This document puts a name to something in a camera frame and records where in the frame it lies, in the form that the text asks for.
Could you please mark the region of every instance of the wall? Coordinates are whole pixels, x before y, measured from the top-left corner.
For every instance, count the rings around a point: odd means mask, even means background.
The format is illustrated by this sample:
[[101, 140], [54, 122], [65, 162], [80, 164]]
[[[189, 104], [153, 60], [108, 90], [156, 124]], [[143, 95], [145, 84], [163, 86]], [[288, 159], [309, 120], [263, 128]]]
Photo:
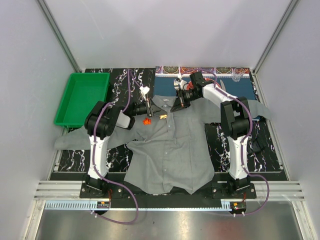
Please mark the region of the wall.
[[0, 23], [0, 238], [16, 240], [48, 174], [73, 69], [35, 0], [0, 1]]
[[258, 72], [288, 165], [320, 234], [320, 1], [300, 1]]
[[46, 0], [81, 68], [254, 67], [290, 0]]

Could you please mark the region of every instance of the shirt placket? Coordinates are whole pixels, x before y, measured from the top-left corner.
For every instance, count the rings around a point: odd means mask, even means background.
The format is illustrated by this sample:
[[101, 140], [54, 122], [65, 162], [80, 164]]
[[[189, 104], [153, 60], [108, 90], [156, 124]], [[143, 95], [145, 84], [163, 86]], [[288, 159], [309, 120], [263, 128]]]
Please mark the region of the shirt placket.
[[166, 117], [166, 129], [167, 129], [167, 139], [164, 144], [164, 152], [163, 152], [163, 164], [162, 164], [162, 172], [163, 172], [163, 188], [166, 192], [170, 190], [170, 186], [167, 184], [170, 183], [170, 152], [171, 152], [171, 144], [172, 139], [174, 138], [175, 133], [175, 122], [174, 122], [174, 114], [170, 112], [170, 107], [164, 105], [164, 109], [167, 112]]

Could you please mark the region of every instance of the orange label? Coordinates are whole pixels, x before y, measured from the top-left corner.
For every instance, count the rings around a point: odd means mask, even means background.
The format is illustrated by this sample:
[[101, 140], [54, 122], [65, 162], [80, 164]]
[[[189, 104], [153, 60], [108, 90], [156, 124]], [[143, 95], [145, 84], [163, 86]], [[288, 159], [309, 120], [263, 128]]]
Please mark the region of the orange label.
[[151, 119], [145, 118], [145, 120], [143, 120], [143, 124], [144, 125], [150, 125], [151, 124]]

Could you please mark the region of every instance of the shirt collar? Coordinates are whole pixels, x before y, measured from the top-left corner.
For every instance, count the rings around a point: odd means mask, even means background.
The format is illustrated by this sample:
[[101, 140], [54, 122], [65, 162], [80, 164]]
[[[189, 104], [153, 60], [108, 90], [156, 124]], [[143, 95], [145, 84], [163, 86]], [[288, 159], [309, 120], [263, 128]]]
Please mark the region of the shirt collar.
[[174, 103], [175, 103], [176, 98], [177, 98], [176, 96], [159, 96], [159, 95], [155, 95], [152, 98], [152, 101], [158, 107], [163, 107], [164, 105], [168, 105], [168, 106], [172, 107], [174, 105]]

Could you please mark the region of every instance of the metal corner post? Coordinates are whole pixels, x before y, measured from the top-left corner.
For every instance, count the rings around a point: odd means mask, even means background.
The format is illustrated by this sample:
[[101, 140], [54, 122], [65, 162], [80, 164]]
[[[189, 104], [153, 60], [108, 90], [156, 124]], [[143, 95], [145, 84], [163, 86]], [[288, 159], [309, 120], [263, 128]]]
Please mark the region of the metal corner post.
[[59, 41], [66, 57], [69, 59], [74, 71], [76, 73], [82, 73], [82, 70], [80, 69], [75, 57], [73, 56], [73, 54], [71, 53], [70, 48], [67, 45], [66, 40], [64, 39], [47, 3], [46, 0], [36, 0], [37, 3], [39, 4], [40, 9], [43, 11], [43, 14], [45, 16], [45, 18], [47, 19], [54, 35], [56, 36], [56, 39]]
[[289, 17], [291, 16], [291, 14], [294, 12], [296, 6], [298, 5], [300, 0], [291, 0], [288, 7], [286, 8], [285, 12], [283, 13], [282, 15], [282, 18], [280, 20], [280, 22], [278, 23], [278, 25], [276, 26], [273, 34], [272, 34], [272, 37], [270, 38], [268, 44], [266, 45], [259, 61], [257, 62], [257, 64], [255, 65], [255, 68], [253, 69], [253, 72], [256, 74], [262, 64], [264, 63], [264, 61], [266, 60], [269, 52], [271, 51], [272, 47], [274, 46], [277, 38], [279, 37], [281, 31], [283, 30], [285, 24], [287, 23]]

